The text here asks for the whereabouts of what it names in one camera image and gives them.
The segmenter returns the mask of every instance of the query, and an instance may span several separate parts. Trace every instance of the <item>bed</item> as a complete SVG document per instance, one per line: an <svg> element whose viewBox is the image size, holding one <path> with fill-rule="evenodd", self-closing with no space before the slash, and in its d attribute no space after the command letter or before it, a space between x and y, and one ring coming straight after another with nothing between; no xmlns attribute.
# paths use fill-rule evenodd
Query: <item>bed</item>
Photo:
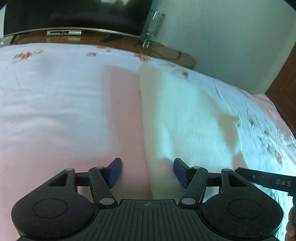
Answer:
<svg viewBox="0 0 296 241"><path fill-rule="evenodd" d="M120 157L123 171L112 189L116 199L160 198L152 187L152 180L159 180L152 178L145 86L139 85L146 62L204 89L236 117L236 148L248 168L296 175L295 138L265 95L251 96L176 64L102 46L12 45L0 48L0 56L0 240L19 237L10 218L14 203L65 168L86 172ZM277 234L282 241L292 198L259 188L284 210ZM87 195L87 189L79 192Z"/></svg>

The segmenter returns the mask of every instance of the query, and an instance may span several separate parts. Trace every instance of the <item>ribbed grip surface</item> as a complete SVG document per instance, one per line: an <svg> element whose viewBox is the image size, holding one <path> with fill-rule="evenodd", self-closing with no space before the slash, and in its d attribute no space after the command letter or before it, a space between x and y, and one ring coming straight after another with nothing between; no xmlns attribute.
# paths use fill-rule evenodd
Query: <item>ribbed grip surface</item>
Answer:
<svg viewBox="0 0 296 241"><path fill-rule="evenodd" d="M209 230L194 210L181 209L173 200L122 200L101 210L80 233L64 241L226 241ZM274 237L266 241L276 241Z"/></svg>

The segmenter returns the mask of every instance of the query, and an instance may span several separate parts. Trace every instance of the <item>white wall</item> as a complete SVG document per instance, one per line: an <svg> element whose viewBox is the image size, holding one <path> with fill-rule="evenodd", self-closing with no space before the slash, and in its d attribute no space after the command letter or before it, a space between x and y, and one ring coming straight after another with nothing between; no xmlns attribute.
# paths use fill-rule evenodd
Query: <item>white wall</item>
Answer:
<svg viewBox="0 0 296 241"><path fill-rule="evenodd" d="M284 0L155 0L152 9L166 14L156 41L251 94L267 90L296 41L296 11Z"/></svg>
<svg viewBox="0 0 296 241"><path fill-rule="evenodd" d="M3 38L4 13L6 5L0 10L0 38Z"/></svg>

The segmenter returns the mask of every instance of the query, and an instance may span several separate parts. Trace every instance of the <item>white blanket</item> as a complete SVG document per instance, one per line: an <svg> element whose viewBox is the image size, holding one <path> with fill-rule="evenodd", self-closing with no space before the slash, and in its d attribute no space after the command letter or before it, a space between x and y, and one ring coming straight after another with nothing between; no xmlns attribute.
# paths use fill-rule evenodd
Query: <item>white blanket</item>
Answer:
<svg viewBox="0 0 296 241"><path fill-rule="evenodd" d="M184 193L173 172L173 161L209 172L247 168L239 117L220 106L198 85L144 63L139 70L144 144L154 199L179 199ZM205 199L214 194L207 189Z"/></svg>

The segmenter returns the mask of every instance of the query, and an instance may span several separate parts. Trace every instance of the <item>cable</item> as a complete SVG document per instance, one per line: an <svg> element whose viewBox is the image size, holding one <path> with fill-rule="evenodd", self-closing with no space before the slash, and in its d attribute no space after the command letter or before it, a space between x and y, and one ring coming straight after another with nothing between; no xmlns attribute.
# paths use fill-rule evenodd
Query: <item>cable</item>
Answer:
<svg viewBox="0 0 296 241"><path fill-rule="evenodd" d="M152 41L152 40L149 40L149 43L155 43L155 44L159 44L160 46L164 46L163 44L161 44L161 43L158 43L158 42L155 42L155 41Z"/></svg>
<svg viewBox="0 0 296 241"><path fill-rule="evenodd" d="M158 54L160 57L162 57L162 58L164 58L164 59L166 59L166 60L179 60L179 59L182 57L182 55L183 55L182 52L179 51L179 55L178 55L176 58L167 58L167 57L165 57L165 56L163 56L163 55L157 53L155 50L152 50L152 49L149 49L149 48L144 49L144 50L150 50L150 51L152 51L152 52Z"/></svg>

